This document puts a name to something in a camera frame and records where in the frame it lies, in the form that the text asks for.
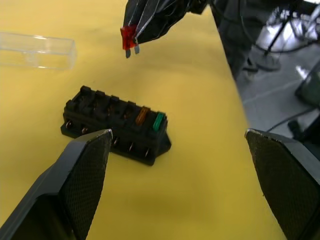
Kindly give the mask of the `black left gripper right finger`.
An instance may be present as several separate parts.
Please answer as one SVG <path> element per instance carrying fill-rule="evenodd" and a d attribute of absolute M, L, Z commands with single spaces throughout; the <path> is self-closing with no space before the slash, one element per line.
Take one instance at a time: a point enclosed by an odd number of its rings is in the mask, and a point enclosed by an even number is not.
<path fill-rule="evenodd" d="M 320 238 L 320 146 L 249 128 L 263 195 L 288 240 Z"/>

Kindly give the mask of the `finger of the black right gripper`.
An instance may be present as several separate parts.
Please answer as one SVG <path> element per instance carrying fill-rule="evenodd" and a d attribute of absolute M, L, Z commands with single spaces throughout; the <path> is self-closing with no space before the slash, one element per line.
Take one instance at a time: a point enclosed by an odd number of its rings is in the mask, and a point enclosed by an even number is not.
<path fill-rule="evenodd" d="M 124 11 L 123 27 L 144 28 L 148 23 L 148 7 L 148 0 L 128 0 Z"/>
<path fill-rule="evenodd" d="M 147 43 L 161 38 L 187 13 L 202 14 L 207 0 L 148 0 L 135 19 L 133 39 Z"/>

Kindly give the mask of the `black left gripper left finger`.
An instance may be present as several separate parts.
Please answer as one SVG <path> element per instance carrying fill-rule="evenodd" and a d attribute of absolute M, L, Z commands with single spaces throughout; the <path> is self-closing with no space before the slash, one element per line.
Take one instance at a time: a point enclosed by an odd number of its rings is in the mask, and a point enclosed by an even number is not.
<path fill-rule="evenodd" d="M 113 132 L 73 139 L 29 188 L 0 228 L 2 240 L 84 240 L 106 175 Z"/>

